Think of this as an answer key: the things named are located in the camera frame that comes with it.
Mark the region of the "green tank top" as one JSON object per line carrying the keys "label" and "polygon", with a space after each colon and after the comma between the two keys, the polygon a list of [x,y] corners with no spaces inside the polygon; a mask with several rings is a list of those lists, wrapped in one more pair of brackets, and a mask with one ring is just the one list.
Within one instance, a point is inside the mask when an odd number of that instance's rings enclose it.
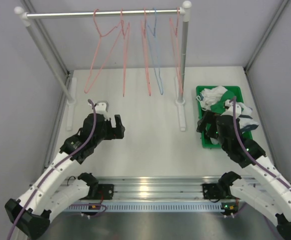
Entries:
{"label": "green tank top", "polygon": [[232,100],[235,94],[227,90],[215,104],[210,106],[210,110],[216,114],[223,114],[226,111],[226,102]]}

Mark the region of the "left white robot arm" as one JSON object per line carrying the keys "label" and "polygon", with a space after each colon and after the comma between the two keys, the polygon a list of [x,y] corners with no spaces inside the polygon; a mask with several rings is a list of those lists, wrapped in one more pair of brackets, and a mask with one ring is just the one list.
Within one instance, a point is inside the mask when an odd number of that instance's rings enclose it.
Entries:
{"label": "left white robot arm", "polygon": [[68,137],[50,166],[18,199],[9,199],[4,208],[13,227],[31,240],[40,238],[52,221],[81,199],[93,199],[99,193],[99,181],[91,173],[81,173],[75,181],[58,190],[66,177],[94,153],[102,141],[121,140],[125,127],[120,115],[115,126],[103,114],[91,113],[78,132]]}

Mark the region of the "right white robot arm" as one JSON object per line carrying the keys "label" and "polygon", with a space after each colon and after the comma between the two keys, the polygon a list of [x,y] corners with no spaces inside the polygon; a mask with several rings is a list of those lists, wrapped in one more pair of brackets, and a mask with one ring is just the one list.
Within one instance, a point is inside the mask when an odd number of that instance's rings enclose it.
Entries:
{"label": "right white robot arm", "polygon": [[219,199],[243,200],[266,217],[285,240],[291,240],[291,184],[281,175],[262,147],[240,131],[239,120],[232,114],[210,110],[197,122],[197,132],[219,142],[221,149],[262,186],[252,187],[237,173],[224,173],[218,180]]}

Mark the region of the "white clothes pile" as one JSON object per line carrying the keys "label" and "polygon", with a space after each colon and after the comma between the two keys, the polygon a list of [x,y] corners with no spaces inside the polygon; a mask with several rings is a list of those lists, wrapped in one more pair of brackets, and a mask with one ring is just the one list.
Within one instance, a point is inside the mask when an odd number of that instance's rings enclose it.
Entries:
{"label": "white clothes pile", "polygon": [[[231,91],[235,94],[233,90],[229,90],[224,86],[216,86],[211,89],[204,88],[200,90],[196,96],[197,101],[203,111],[211,111],[211,105],[214,105],[221,96],[226,92]],[[242,108],[242,113],[239,116],[239,127],[242,133],[250,132],[256,130],[259,127],[259,123],[252,118],[253,109],[246,106],[239,97],[236,96],[236,103],[238,103]]]}

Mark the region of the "green plastic bin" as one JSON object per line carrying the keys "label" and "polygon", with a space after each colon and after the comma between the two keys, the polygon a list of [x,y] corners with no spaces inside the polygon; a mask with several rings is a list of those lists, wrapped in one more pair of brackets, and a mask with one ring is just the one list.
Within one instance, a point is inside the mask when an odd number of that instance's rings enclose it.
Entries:
{"label": "green plastic bin", "polygon": [[[206,85],[206,86],[199,85],[199,86],[197,86],[196,87],[196,100],[197,100],[197,94],[199,93],[199,91],[203,90],[204,88],[212,89],[215,87],[217,87],[217,86],[211,86],[211,85]],[[244,103],[244,99],[243,99],[243,95],[242,95],[240,87],[238,87],[238,86],[224,86],[224,87],[227,88],[228,90],[233,90],[235,95],[239,98],[239,100]],[[202,110],[200,103],[198,102],[199,120],[202,118],[205,111],[210,111],[210,110]],[[248,138],[248,139],[253,138],[252,131],[241,132],[241,133],[243,134],[243,136],[245,138]],[[212,149],[212,148],[220,148],[221,147],[216,139],[208,138],[207,136],[205,136],[204,133],[201,133],[201,141],[202,141],[202,146],[204,148]]]}

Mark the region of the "silver clothes rack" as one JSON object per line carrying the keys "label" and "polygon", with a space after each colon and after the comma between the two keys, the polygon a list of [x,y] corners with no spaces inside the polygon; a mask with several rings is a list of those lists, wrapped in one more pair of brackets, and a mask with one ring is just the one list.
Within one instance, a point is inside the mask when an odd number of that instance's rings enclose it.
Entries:
{"label": "silver clothes rack", "polygon": [[[45,30],[44,26],[41,24],[41,19],[62,19],[62,18],[93,18],[94,12],[59,12],[59,13],[35,13],[34,7],[28,0],[23,0],[22,6],[17,6],[14,8],[14,13],[23,22],[28,34],[32,38],[36,47],[40,51],[43,59],[45,60],[47,66],[52,72],[54,78],[57,80],[62,92],[68,101],[69,110],[74,113],[74,102],[76,100],[75,95],[72,93],[75,83],[71,83],[69,87],[65,85],[66,79],[69,77],[70,73],[67,67],[63,63],[54,43],[49,37],[48,32]],[[181,83],[183,86],[183,93],[179,93],[177,76],[175,78],[175,90],[176,90],[176,100],[175,104],[177,107],[178,114],[178,124],[180,131],[184,132],[187,129],[186,123],[186,112],[185,112],[185,99],[184,99],[184,82],[185,82],[185,72],[186,72],[186,55],[187,55],[187,43],[188,43],[188,31],[189,22],[191,16],[192,3],[189,0],[185,0],[180,7],[179,20],[182,21],[182,38],[181,44],[179,44],[179,52],[181,59]],[[160,9],[156,10],[158,14],[176,14],[176,9]],[[97,17],[114,17],[120,16],[121,10],[117,11],[99,11]],[[146,16],[154,15],[154,10],[146,10]],[[123,10],[123,16],[136,16],[144,15],[144,10]]]}

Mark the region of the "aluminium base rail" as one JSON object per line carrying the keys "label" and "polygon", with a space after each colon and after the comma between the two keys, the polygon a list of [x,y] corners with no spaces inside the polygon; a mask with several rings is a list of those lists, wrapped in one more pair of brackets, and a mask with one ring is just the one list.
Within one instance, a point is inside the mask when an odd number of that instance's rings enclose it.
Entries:
{"label": "aluminium base rail", "polygon": [[113,201],[201,201],[203,184],[217,183],[218,176],[202,177],[98,177],[112,184]]}

